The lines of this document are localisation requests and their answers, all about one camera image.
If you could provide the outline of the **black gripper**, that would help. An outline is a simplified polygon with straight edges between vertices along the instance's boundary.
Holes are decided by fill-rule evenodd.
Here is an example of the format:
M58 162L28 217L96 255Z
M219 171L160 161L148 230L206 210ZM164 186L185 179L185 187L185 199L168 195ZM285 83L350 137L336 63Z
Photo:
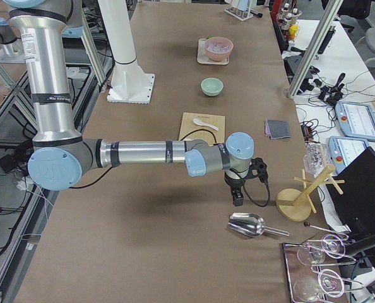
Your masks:
M224 180L230 187L233 205L242 206L244 203L242 188L244 187L246 181L245 178L243 178L235 169L230 169L224 172Z

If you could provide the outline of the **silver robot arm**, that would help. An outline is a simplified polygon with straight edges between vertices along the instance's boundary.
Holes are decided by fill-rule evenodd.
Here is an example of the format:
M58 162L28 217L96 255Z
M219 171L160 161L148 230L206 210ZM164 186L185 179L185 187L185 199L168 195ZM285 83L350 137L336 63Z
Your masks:
M242 132L226 142L86 140L74 126L62 35L82 23L80 1L9 1L9 15L20 30L37 122L28 172L36 184L68 189L92 169L131 163L184 163L192 177L224 172L233 204L248 196L253 178L254 141Z

